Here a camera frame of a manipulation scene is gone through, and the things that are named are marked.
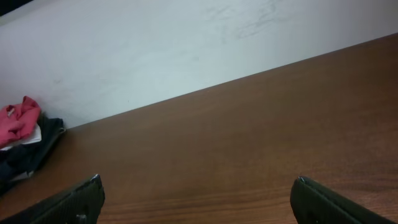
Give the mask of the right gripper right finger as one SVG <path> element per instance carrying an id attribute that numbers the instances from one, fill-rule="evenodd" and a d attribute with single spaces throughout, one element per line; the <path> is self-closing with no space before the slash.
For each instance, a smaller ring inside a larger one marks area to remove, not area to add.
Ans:
<path id="1" fill-rule="evenodd" d="M 394 224 L 304 176 L 294 181 L 290 206 L 298 224 Z"/>

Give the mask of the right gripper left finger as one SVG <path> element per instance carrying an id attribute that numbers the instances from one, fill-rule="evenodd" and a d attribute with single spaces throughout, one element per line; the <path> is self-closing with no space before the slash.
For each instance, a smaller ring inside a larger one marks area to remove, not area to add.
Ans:
<path id="1" fill-rule="evenodd" d="M 105 201 L 100 175 L 1 220 L 1 224 L 96 224 Z"/>

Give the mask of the red orange t-shirt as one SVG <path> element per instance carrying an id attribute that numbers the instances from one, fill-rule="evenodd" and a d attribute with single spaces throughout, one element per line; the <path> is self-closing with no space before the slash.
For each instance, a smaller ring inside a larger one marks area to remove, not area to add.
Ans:
<path id="1" fill-rule="evenodd" d="M 7 105 L 1 109 L 1 148 L 27 139 L 35 130 L 41 113 L 39 104 L 23 97 L 22 103 Z"/>

